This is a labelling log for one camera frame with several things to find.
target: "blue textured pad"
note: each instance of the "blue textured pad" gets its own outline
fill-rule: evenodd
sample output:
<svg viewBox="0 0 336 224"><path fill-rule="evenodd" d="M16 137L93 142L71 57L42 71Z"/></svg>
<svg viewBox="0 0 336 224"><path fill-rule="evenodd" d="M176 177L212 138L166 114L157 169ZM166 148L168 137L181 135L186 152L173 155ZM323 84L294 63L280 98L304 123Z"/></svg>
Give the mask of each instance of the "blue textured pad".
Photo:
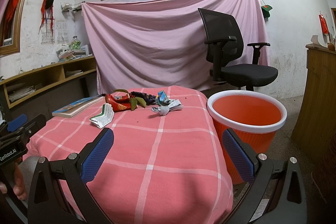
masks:
<svg viewBox="0 0 336 224"><path fill-rule="evenodd" d="M254 181L253 163L228 130L223 132L222 143L242 180L251 184Z"/></svg>
<svg viewBox="0 0 336 224"><path fill-rule="evenodd" d="M25 114L20 115L15 118L13 121L10 121L7 125L8 132L14 132L19 127L23 126L27 122L27 116Z"/></svg>
<svg viewBox="0 0 336 224"><path fill-rule="evenodd" d="M85 184L95 178L113 142L113 131L108 129L82 164L81 179Z"/></svg>

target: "leaf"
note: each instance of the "leaf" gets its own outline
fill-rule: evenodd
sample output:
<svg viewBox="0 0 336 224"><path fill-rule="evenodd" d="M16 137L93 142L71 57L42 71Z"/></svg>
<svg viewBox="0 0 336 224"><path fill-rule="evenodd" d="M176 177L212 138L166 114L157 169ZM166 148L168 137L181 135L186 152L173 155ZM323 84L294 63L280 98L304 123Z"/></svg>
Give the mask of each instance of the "leaf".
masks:
<svg viewBox="0 0 336 224"><path fill-rule="evenodd" d="M146 107L146 101L144 99L142 99L141 97L135 97L136 100L138 101L138 105L141 105L143 108Z"/></svg>
<svg viewBox="0 0 336 224"><path fill-rule="evenodd" d="M119 91L119 92L129 93L127 90L122 90L122 89L121 89L121 90L115 90L114 92L118 92L118 91Z"/></svg>
<svg viewBox="0 0 336 224"><path fill-rule="evenodd" d="M131 97L129 98L129 101L131 103L131 110L132 111L135 110L135 108L137 107L137 103L138 103L137 99Z"/></svg>

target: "black seat cushion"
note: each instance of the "black seat cushion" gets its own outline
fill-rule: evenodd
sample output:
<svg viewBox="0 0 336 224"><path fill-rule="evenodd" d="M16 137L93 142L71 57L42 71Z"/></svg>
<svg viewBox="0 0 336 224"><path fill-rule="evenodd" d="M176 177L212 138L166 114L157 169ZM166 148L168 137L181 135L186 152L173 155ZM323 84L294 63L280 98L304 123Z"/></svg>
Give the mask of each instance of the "black seat cushion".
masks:
<svg viewBox="0 0 336 224"><path fill-rule="evenodd" d="M237 87L265 86L277 77L278 70L269 66L238 64L221 69L221 78Z"/></svg>

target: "red trash can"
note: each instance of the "red trash can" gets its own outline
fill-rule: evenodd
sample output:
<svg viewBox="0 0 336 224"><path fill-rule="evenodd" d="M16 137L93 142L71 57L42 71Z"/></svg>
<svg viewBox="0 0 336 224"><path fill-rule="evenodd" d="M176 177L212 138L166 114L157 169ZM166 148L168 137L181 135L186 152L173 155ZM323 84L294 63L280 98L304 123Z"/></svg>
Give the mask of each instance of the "red trash can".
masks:
<svg viewBox="0 0 336 224"><path fill-rule="evenodd" d="M209 98L207 109L220 142L223 131L232 128L257 154L266 153L275 132L285 124L287 118L286 108L278 100L248 90L216 93ZM242 183L243 180L223 145L222 149L232 183Z"/></svg>

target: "silver screw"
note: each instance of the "silver screw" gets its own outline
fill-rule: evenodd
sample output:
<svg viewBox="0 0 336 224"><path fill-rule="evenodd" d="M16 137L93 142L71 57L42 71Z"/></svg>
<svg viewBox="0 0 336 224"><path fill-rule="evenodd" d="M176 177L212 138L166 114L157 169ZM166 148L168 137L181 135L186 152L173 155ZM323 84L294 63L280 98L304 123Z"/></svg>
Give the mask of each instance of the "silver screw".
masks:
<svg viewBox="0 0 336 224"><path fill-rule="evenodd" d="M45 157L40 157L40 158L39 158L39 163L42 164L42 163L44 163L44 162L45 162Z"/></svg>
<svg viewBox="0 0 336 224"><path fill-rule="evenodd" d="M291 157L289 160L290 160L293 164L297 163L297 159L294 158L294 157Z"/></svg>
<svg viewBox="0 0 336 224"><path fill-rule="evenodd" d="M75 158L77 158L77 153L71 153L71 154L68 156L68 159L70 159L70 160L74 160Z"/></svg>
<svg viewBox="0 0 336 224"><path fill-rule="evenodd" d="M258 156L261 160L267 160L267 156L265 154L259 154Z"/></svg>

